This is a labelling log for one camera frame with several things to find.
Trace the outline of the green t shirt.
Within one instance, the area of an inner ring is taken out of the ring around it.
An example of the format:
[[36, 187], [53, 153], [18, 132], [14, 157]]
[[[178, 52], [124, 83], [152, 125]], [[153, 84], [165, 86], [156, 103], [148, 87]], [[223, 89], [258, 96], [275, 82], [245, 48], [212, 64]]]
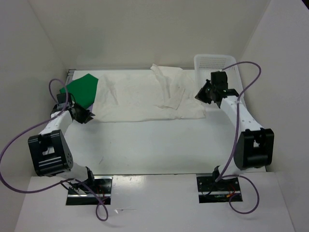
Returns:
[[84, 109], [89, 108], [95, 101], [98, 79], [91, 74], [71, 81], [66, 87], [74, 103]]

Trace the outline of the white plastic basket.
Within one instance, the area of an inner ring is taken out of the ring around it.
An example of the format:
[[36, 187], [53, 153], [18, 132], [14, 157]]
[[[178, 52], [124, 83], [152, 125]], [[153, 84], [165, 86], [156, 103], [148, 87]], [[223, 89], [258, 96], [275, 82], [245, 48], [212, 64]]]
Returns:
[[[195, 55], [194, 69], [197, 90], [200, 90], [204, 86], [207, 79], [211, 79], [211, 72], [223, 70], [223, 68], [235, 63], [235, 58], [228, 55]], [[235, 89], [238, 93], [241, 93], [243, 90], [243, 85], [238, 66], [228, 68], [225, 72], [227, 74], [228, 87]]]

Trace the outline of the white t shirt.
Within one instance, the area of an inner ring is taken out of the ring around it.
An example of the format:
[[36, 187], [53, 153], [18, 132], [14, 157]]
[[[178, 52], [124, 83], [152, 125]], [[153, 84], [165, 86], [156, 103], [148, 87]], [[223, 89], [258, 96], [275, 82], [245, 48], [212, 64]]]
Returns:
[[92, 112], [99, 122], [200, 119], [205, 107], [195, 99], [197, 84], [186, 71], [152, 65], [149, 74], [101, 76]]

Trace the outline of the purple t shirt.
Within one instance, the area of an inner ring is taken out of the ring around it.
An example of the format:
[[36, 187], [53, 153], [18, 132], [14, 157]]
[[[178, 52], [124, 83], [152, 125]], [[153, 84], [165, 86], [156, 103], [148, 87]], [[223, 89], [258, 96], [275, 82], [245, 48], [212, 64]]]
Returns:
[[91, 104], [91, 105], [88, 107], [88, 110], [91, 111], [91, 112], [93, 111], [93, 105], [94, 105], [94, 104]]

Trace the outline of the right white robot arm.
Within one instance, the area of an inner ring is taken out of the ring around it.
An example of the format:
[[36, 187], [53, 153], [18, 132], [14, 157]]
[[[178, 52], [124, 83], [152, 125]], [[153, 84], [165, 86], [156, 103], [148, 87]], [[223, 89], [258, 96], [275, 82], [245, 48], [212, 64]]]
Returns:
[[227, 83], [214, 84], [207, 80], [196, 95], [203, 103], [215, 103], [235, 127], [235, 138], [231, 154], [224, 165], [215, 168], [212, 185], [223, 190], [230, 178], [242, 174], [247, 169], [261, 168], [272, 163], [274, 132], [264, 128], [249, 113], [235, 89]]

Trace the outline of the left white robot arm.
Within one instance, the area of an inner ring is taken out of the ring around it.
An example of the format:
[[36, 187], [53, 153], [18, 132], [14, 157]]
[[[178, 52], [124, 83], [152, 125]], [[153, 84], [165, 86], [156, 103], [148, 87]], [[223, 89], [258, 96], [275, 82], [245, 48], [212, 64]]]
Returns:
[[56, 104], [51, 111], [51, 121], [35, 136], [28, 139], [28, 146], [37, 176], [60, 176], [73, 179], [73, 187], [85, 193], [96, 189], [97, 182], [90, 168], [73, 161], [65, 140], [65, 132], [72, 122], [86, 124], [95, 115], [77, 103], [67, 107]]

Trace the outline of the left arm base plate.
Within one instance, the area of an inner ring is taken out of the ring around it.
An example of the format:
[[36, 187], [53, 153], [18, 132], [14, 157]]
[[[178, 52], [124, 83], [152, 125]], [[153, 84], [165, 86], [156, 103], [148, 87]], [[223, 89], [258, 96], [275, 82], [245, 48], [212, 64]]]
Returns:
[[[86, 184], [105, 205], [111, 204], [112, 176], [94, 176], [93, 184]], [[96, 197], [82, 184], [69, 184], [67, 206], [97, 205]]]

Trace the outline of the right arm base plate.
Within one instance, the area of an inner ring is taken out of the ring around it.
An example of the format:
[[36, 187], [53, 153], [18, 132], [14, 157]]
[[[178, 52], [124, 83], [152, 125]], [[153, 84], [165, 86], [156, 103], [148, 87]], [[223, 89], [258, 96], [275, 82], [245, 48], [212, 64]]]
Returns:
[[237, 178], [214, 183], [211, 174], [197, 174], [199, 203], [242, 202], [240, 185]]

